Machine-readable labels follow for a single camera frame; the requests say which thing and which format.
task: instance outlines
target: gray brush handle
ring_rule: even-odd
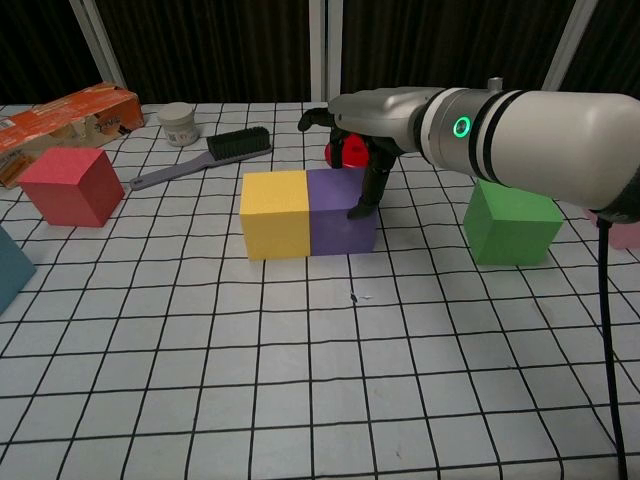
[[[213,155],[209,152],[203,152],[187,162],[178,163],[177,165],[136,177],[129,182],[129,185],[131,185],[131,190],[142,190],[158,183],[168,182],[174,178],[184,177],[213,165],[216,165]]]
[[[178,163],[177,165],[136,177],[129,182],[129,185],[131,185],[131,190],[142,190],[143,188],[152,187],[158,183],[168,182],[174,178],[184,177],[185,175],[195,173],[203,168],[221,167],[222,165],[239,162],[241,160],[246,160],[247,158],[266,155],[272,151],[273,147],[269,146],[266,150],[245,153],[243,155],[229,157],[222,160],[216,160],[210,152],[204,152],[188,162]]]

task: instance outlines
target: brush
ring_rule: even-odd
[[[178,163],[134,178],[129,182],[131,190],[142,190],[158,183],[183,177],[203,168],[214,168],[271,153],[269,131],[264,127],[253,127],[235,132],[207,137],[209,151],[193,160]]]

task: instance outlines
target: small debris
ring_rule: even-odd
[[[356,295],[353,290],[351,291],[351,301],[353,303],[358,303],[358,300],[371,300],[372,298],[373,296],[371,295]]]

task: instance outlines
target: green cube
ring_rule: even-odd
[[[550,198],[480,180],[464,230],[478,265],[537,265],[563,218]]]

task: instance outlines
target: green led ring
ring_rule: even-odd
[[[458,126],[461,124],[464,124],[464,130],[459,132]],[[456,120],[456,123],[453,124],[453,134],[458,138],[466,137],[467,134],[469,133],[469,130],[471,130],[471,119],[466,115],[463,117],[460,117],[458,120]]]

